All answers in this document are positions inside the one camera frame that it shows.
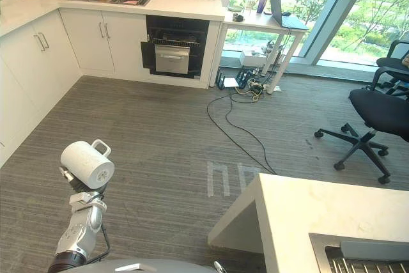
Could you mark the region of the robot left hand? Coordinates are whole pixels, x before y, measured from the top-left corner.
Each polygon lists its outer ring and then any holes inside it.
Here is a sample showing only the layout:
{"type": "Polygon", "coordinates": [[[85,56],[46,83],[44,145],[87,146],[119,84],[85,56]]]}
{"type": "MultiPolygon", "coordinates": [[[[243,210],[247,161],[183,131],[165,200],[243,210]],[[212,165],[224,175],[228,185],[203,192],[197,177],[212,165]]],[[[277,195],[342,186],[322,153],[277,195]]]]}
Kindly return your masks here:
{"type": "Polygon", "coordinates": [[[76,176],[74,176],[71,172],[69,172],[66,167],[60,166],[59,170],[65,177],[67,182],[70,184],[71,188],[76,192],[75,196],[79,195],[74,199],[75,202],[80,201],[82,203],[90,203],[94,199],[104,199],[104,191],[107,187],[107,184],[99,188],[92,189],[81,180],[79,180],[76,176]]]}

